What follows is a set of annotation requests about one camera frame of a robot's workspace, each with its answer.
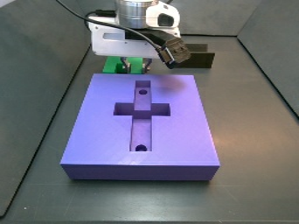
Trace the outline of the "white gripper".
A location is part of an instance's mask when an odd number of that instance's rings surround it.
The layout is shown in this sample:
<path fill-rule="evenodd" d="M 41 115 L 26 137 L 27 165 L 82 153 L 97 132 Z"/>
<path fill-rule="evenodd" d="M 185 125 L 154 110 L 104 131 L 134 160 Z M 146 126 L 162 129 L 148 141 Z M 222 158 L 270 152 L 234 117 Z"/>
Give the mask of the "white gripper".
<path fill-rule="evenodd" d="M 120 57 L 122 73 L 129 73 L 126 57 L 142 58 L 142 72 L 149 71 L 152 59 L 157 59 L 157 52 L 150 44 L 137 35 L 121 29 L 100 24 L 88 24 L 90 30 L 92 51 L 96 55 Z M 146 28 L 137 30 L 158 46 L 170 38 L 180 37 L 178 28 Z"/>

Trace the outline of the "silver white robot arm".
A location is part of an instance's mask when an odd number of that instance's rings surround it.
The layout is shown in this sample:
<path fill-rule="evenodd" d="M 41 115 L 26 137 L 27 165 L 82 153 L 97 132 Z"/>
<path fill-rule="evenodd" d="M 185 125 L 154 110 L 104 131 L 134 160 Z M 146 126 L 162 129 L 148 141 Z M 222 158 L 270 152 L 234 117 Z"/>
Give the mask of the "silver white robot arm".
<path fill-rule="evenodd" d="M 106 72 L 144 74 L 152 59 L 182 62 L 180 13 L 160 0 L 116 0 L 116 10 L 88 16 L 92 52 L 106 56 Z"/>

